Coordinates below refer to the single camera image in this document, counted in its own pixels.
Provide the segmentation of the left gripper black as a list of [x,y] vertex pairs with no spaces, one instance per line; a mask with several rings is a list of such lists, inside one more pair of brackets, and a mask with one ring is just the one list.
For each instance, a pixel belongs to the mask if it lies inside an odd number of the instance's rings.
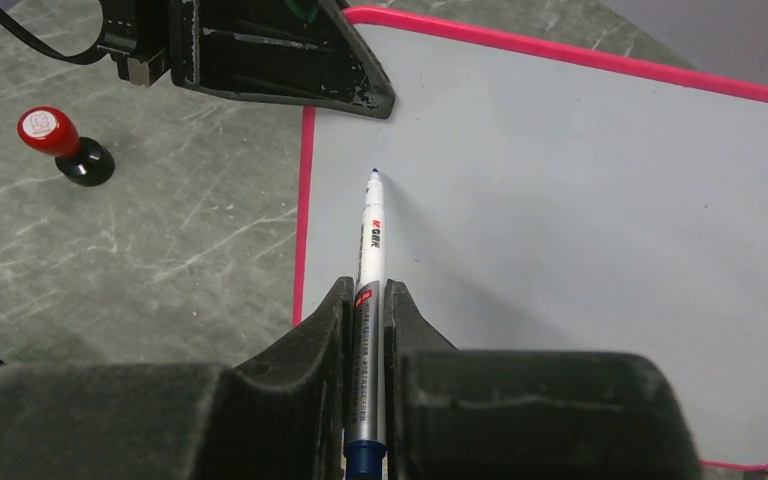
[[396,93],[345,1],[101,0],[120,79],[219,98],[391,116]]

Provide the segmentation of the blue whiteboard marker pen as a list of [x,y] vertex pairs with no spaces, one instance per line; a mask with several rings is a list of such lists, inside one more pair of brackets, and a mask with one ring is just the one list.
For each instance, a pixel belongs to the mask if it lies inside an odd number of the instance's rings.
[[380,479],[386,455],[382,295],[386,289],[384,186],[374,169],[366,183],[352,302],[351,368],[344,424],[347,479]]

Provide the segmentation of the whiteboard with pink frame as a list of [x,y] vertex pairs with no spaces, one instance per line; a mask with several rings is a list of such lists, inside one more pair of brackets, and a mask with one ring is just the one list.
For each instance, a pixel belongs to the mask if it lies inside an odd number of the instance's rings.
[[449,341],[634,352],[700,457],[768,467],[768,86],[379,7],[346,13],[385,120],[303,114],[293,319],[357,269],[365,184],[386,271]]

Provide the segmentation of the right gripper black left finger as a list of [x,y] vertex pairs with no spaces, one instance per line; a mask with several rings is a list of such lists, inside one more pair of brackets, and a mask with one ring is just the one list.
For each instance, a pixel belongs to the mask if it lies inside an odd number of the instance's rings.
[[340,478],[352,291],[235,367],[0,366],[0,479]]

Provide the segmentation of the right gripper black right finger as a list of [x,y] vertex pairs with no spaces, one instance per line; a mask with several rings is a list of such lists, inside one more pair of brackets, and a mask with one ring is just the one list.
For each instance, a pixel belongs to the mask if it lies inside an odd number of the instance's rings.
[[622,352],[469,350],[385,294],[393,479],[698,479],[676,395]]

